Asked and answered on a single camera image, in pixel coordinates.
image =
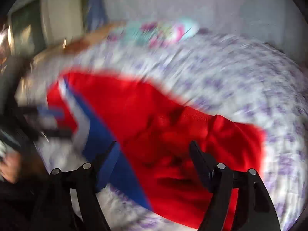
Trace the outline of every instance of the white stripe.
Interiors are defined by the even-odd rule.
[[[85,115],[82,108],[76,102],[74,96],[67,89],[65,81],[59,80],[59,91],[61,98],[66,102],[72,116],[77,123],[77,131],[73,136],[73,147],[78,151],[82,151],[87,143],[90,131],[90,119]]]

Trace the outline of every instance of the red cloth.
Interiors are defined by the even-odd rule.
[[[189,158],[190,141],[233,170],[260,169],[263,132],[253,125],[182,106],[149,83],[78,72],[63,77],[109,127],[153,211],[167,219],[198,228],[211,199]],[[56,86],[48,93],[48,103],[64,108],[60,125],[75,129]],[[231,229],[236,201],[233,190],[225,230]]]

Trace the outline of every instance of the wall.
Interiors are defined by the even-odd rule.
[[[32,0],[17,0],[9,15]],[[41,0],[42,28],[47,45],[67,42],[84,33],[80,0]]]
[[[188,16],[216,32],[268,42],[308,62],[308,24],[292,0],[105,0],[110,20]]]

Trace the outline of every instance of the bed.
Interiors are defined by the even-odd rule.
[[[301,214],[307,179],[308,79],[286,55],[256,40],[201,30],[167,48],[101,41],[79,54],[55,55],[40,63],[25,84],[26,100],[45,102],[46,90],[71,67],[111,70],[154,82],[182,103],[266,132],[262,179],[281,230]],[[84,158],[69,143],[38,145],[48,172],[75,169]],[[77,213],[76,194],[72,192]],[[138,206],[112,186],[98,194],[112,230],[188,230]]]

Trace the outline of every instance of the black mount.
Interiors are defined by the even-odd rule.
[[[38,115],[37,105],[18,106],[15,93],[21,78],[30,68],[30,60],[22,57],[9,57],[6,69],[0,75],[0,141],[20,153],[34,147],[39,137],[70,139],[68,129],[43,129],[29,124],[27,116]]]
[[[74,216],[70,188],[77,190],[85,230],[110,231],[95,195],[95,185],[96,174],[114,143],[93,163],[85,163],[70,172],[62,173],[58,168],[51,172],[37,200],[31,231],[39,231],[42,227],[44,230],[83,230]],[[273,203],[255,169],[233,171],[223,163],[216,163],[210,154],[203,153],[195,141],[191,142],[189,151],[204,187],[213,193],[199,231],[222,230],[233,188],[239,191],[232,231],[280,230]],[[46,220],[47,213],[53,216],[53,221]]]

